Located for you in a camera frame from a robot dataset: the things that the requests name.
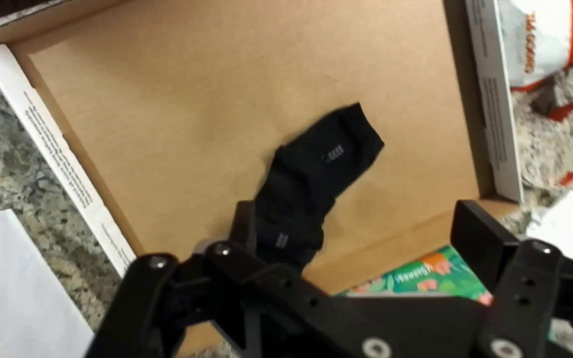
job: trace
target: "brown cardboard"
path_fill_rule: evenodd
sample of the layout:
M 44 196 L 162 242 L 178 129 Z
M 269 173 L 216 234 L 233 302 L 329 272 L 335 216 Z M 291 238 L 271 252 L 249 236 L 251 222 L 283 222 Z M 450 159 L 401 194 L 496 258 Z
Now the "brown cardboard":
M 227 236 L 273 151 L 353 101 L 387 147 L 327 216 L 311 280 L 438 248 L 456 198 L 482 194 L 440 0 L 132 0 L 36 29 L 11 45 L 138 252 Z

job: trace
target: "black mechanical arm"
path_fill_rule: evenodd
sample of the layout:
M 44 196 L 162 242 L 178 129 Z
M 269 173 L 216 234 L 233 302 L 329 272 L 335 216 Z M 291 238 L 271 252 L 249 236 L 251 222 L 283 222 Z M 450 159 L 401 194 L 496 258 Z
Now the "black mechanical arm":
M 460 200 L 452 244 L 494 292 L 466 298 L 339 298 L 285 264 L 255 256 L 253 204 L 239 202 L 231 238 L 178 262 L 130 266 L 90 358 L 168 358 L 186 328 L 212 320 L 249 358 L 572 358 L 548 340 L 552 318 L 573 324 L 573 260 L 518 240 L 476 202 Z

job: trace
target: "screw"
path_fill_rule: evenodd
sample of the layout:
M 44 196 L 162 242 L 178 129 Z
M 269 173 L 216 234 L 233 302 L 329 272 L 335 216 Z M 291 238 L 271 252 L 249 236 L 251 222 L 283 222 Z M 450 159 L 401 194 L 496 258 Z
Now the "screw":
M 536 250 L 542 250 L 544 254 L 552 254 L 554 252 L 554 248 L 550 244 L 542 242 L 542 240 L 534 240 L 532 246 Z
M 166 256 L 152 256 L 150 266 L 160 270 L 160 268 L 168 266 L 168 258 Z
M 510 340 L 496 338 L 490 348 L 498 358 L 524 358 L 522 348 Z
M 367 358 L 393 358 L 393 350 L 383 338 L 367 338 L 363 344 Z
M 231 246 L 225 244 L 225 242 L 218 242 L 214 252 L 220 254 L 220 256 L 229 256 L 231 254 Z

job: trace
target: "granite countertop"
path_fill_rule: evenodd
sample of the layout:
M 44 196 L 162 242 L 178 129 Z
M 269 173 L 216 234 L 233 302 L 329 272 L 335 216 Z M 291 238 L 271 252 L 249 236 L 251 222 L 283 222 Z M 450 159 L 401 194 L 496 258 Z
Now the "granite countertop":
M 0 210 L 13 208 L 96 328 L 120 276 L 0 95 Z

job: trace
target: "cardboard flap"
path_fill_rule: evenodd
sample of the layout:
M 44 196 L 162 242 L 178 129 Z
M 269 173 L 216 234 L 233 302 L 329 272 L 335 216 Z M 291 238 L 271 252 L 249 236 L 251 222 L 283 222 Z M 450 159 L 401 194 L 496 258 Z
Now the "cardboard flap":
M 225 236 L 273 151 L 355 101 L 387 147 L 311 270 L 478 196 L 440 0 L 134 0 L 15 51 L 142 252 Z

